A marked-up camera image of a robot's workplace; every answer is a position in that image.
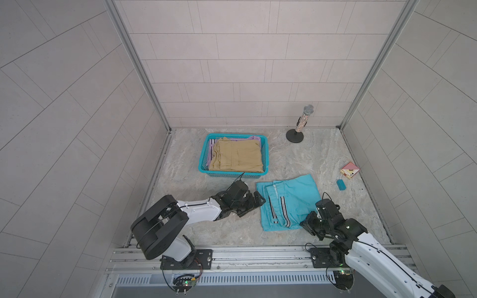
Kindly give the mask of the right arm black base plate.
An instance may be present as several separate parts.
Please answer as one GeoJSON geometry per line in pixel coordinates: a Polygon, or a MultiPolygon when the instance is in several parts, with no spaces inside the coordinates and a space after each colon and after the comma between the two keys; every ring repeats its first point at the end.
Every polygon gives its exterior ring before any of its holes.
{"type": "Polygon", "coordinates": [[[345,256],[336,248],[308,249],[314,268],[338,268],[346,265],[345,256]]]}

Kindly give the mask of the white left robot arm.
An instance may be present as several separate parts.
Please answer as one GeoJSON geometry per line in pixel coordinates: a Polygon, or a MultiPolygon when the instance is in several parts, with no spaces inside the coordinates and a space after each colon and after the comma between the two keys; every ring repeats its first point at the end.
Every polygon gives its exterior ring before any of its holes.
{"type": "Polygon", "coordinates": [[[166,256],[181,262],[194,251],[187,237],[181,238],[184,227],[199,222],[214,222],[235,213],[243,217],[266,202],[259,192],[221,191],[202,201],[177,201],[166,195],[145,211],[130,226],[137,246],[147,260],[166,256]]]}

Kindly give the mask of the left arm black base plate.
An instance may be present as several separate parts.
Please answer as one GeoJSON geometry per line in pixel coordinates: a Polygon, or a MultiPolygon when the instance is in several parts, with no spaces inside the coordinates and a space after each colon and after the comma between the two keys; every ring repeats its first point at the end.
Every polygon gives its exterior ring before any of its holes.
{"type": "Polygon", "coordinates": [[[171,257],[162,257],[161,258],[161,270],[199,270],[211,269],[213,250],[193,250],[183,261],[176,261],[171,257]]]}

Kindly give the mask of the teal pants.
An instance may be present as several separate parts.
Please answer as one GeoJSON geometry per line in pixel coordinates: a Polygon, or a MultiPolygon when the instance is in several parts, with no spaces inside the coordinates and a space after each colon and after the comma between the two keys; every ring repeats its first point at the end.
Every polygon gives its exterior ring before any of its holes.
{"type": "Polygon", "coordinates": [[[256,188],[265,199],[260,213],[262,228],[266,232],[300,229],[300,223],[316,210],[316,202],[321,200],[311,175],[257,183],[256,188]]]}

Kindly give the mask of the khaki pants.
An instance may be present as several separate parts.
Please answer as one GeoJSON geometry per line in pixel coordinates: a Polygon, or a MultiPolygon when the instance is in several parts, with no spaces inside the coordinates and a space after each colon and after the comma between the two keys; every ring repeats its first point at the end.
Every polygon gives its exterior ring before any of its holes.
{"type": "Polygon", "coordinates": [[[213,149],[210,171],[263,173],[261,146],[257,140],[217,140],[213,149]]]}

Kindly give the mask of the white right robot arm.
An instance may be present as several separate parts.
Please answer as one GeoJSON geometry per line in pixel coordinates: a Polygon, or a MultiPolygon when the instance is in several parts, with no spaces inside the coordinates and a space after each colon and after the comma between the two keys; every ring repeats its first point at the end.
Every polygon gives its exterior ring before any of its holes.
{"type": "Polygon", "coordinates": [[[320,239],[332,238],[332,262],[354,269],[388,298],[455,297],[445,285],[435,286],[409,269],[355,219],[319,217],[313,211],[300,226],[320,239]]]}

